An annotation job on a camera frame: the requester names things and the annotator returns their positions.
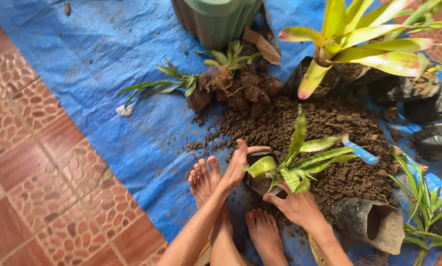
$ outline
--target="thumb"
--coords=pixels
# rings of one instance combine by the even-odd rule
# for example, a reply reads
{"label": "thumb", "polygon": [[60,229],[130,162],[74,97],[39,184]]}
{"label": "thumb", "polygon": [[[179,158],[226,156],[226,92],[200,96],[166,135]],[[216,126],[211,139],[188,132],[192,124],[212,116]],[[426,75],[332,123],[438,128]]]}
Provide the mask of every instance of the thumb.
{"label": "thumb", "polygon": [[262,197],[262,199],[263,199],[265,202],[272,203],[273,205],[277,206],[277,208],[278,208],[280,211],[283,212],[283,209],[284,209],[284,208],[283,208],[283,207],[284,207],[284,200],[283,200],[283,199],[281,199],[281,198],[275,196],[275,195],[272,194],[272,193],[267,193],[267,194],[265,194],[265,195]]}

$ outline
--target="blue trowel handle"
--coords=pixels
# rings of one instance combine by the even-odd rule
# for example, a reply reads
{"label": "blue trowel handle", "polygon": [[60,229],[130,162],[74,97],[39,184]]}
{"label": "blue trowel handle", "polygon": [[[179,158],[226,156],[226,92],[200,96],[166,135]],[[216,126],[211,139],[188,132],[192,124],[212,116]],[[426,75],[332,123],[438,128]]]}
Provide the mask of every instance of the blue trowel handle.
{"label": "blue trowel handle", "polygon": [[349,148],[356,148],[356,150],[353,150],[352,153],[359,155],[359,158],[363,161],[365,161],[368,164],[371,165],[377,165],[378,164],[378,158],[375,157],[374,155],[370,154],[368,151],[364,150],[363,148],[360,148],[359,145],[347,141],[347,142],[343,142],[344,146],[349,147]]}

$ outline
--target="green pot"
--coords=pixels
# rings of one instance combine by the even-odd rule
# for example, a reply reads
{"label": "green pot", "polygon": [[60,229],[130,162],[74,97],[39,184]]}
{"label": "green pot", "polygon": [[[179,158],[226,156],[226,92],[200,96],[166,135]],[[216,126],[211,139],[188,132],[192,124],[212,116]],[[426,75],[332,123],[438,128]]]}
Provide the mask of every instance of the green pot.
{"label": "green pot", "polygon": [[208,50],[220,50],[250,26],[263,0],[171,0],[178,21]]}

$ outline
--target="brown paper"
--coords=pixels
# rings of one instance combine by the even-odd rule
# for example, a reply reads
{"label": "brown paper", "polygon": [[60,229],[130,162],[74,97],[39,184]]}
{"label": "brown paper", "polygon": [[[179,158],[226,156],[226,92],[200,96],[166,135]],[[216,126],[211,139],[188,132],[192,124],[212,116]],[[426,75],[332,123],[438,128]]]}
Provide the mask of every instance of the brown paper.
{"label": "brown paper", "polygon": [[242,36],[242,39],[255,44],[257,49],[262,54],[262,57],[269,63],[280,65],[280,55],[261,34],[252,31],[248,26],[246,26],[244,28],[244,35]]}

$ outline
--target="left hand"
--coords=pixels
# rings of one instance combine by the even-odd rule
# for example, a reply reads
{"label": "left hand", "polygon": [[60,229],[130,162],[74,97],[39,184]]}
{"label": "left hand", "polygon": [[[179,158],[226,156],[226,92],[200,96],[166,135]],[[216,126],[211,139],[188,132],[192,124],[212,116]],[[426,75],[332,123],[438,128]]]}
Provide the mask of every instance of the left hand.
{"label": "left hand", "polygon": [[248,154],[270,150],[270,147],[266,146],[248,147],[242,139],[237,140],[237,145],[238,149],[232,155],[231,163],[221,179],[224,180],[229,190],[235,188],[244,178],[246,172],[243,170],[243,166],[248,164]]}

